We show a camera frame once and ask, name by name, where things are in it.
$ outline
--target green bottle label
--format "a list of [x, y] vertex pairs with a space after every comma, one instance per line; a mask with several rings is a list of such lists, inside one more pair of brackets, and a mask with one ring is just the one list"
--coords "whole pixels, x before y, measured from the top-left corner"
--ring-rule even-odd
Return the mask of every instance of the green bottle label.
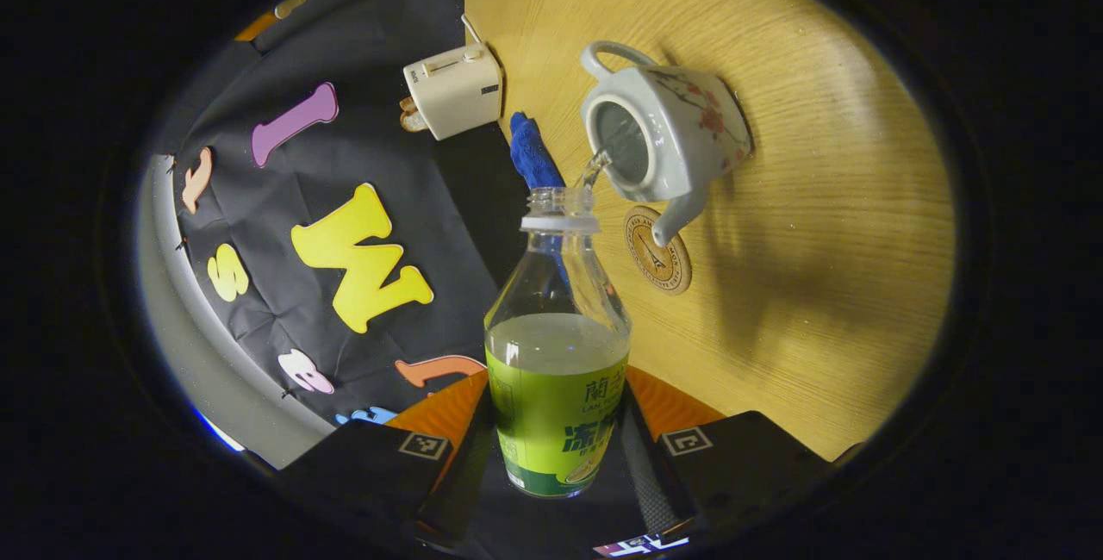
[[513, 485], [540, 497], [585, 489], [613, 431], [628, 356], [580, 375], [542, 375], [486, 352], [497, 437]]

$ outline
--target black fabric backdrop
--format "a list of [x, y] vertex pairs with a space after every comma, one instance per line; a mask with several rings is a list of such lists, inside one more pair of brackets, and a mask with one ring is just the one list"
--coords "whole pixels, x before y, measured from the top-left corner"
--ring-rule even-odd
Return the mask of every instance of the black fabric backdrop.
[[[245, 352], [277, 384], [312, 411], [334, 422], [358, 408], [400, 412], [461, 376], [430, 379], [425, 388], [407, 383], [395, 360], [418, 363], [462, 355], [484, 363], [482, 316], [496, 298], [496, 280], [520, 257], [516, 227], [524, 209], [524, 183], [510, 168], [508, 148], [496, 128], [485, 127], [436, 143], [429, 132], [409, 133], [398, 123], [398, 101], [408, 96], [401, 68], [409, 62], [463, 45], [462, 0], [308, 0], [301, 11], [272, 26], [256, 45], [235, 42], [212, 63], [224, 82], [179, 143], [175, 198], [185, 249], [196, 280]], [[251, 132], [310, 96], [322, 82], [336, 90], [340, 111], [272, 151], [265, 168], [251, 155]], [[180, 202], [184, 172], [199, 152], [213, 151], [213, 174], [197, 200], [195, 215]], [[452, 190], [476, 209], [495, 209], [506, 230], [481, 230], [491, 270], [472, 241], [435, 157], [446, 155]], [[485, 157], [488, 149], [497, 155]], [[495, 176], [512, 176], [484, 187], [464, 168], [480, 164]], [[332, 301], [344, 270], [312, 269], [291, 246], [291, 227], [309, 226], [347, 203], [355, 187], [371, 183], [393, 223], [387, 238], [405, 250], [386, 282], [403, 266], [417, 266], [433, 290], [429, 304], [407, 302], [372, 317], [367, 333], [354, 333]], [[462, 187], [461, 183], [478, 183]], [[207, 261], [228, 243], [249, 274], [248, 290], [233, 302], [216, 294]], [[277, 356], [299, 349], [334, 384], [333, 395], [298, 386]]]

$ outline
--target black background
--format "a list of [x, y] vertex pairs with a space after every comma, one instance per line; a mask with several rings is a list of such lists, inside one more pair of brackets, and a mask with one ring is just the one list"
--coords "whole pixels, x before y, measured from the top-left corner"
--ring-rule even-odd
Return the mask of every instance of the black background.
[[[276, 1], [8, 0], [8, 243], [26, 257], [9, 268], [23, 281], [9, 304], [10, 549], [372, 556], [277, 503], [171, 406], [151, 407], [156, 390], [135, 378], [140, 332], [120, 312], [127, 272], [111, 258], [122, 250], [107, 247], [124, 223], [103, 214], [127, 206], [158, 101]], [[943, 368], [953, 387], [902, 450], [881, 446], [832, 506], [717, 557], [1095, 556], [1100, 364], [1083, 353], [1100, 347], [1077, 320], [1099, 277], [1072, 249], [1090, 252], [1096, 237], [1084, 190], [1097, 137], [1073, 128], [1092, 116], [1077, 77], [1099, 11], [1090, 0], [850, 2], [912, 45], [975, 140], [977, 174], [961, 179], [987, 198], [975, 312]]]

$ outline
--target yellow letter w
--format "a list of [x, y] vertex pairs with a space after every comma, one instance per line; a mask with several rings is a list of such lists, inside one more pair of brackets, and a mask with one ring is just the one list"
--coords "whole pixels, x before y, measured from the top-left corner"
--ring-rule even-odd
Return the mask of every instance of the yellow letter w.
[[333, 309], [353, 332], [366, 333], [371, 317], [397, 305], [432, 301], [432, 290], [413, 266], [399, 270], [398, 280], [383, 286], [403, 257], [401, 246], [356, 246], [364, 238], [387, 235], [390, 218], [370, 183], [356, 187], [352, 200], [332, 214], [308, 227], [291, 229], [291, 245], [307, 266], [346, 270], [333, 297]]

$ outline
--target plastic bottle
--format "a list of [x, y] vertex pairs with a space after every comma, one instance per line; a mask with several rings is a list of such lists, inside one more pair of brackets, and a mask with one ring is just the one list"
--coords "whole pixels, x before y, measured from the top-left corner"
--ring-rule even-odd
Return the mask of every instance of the plastic bottle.
[[593, 250], [589, 187], [536, 187], [528, 247], [486, 313], [486, 360], [510, 481], [537, 497], [593, 482], [628, 368], [631, 320]]

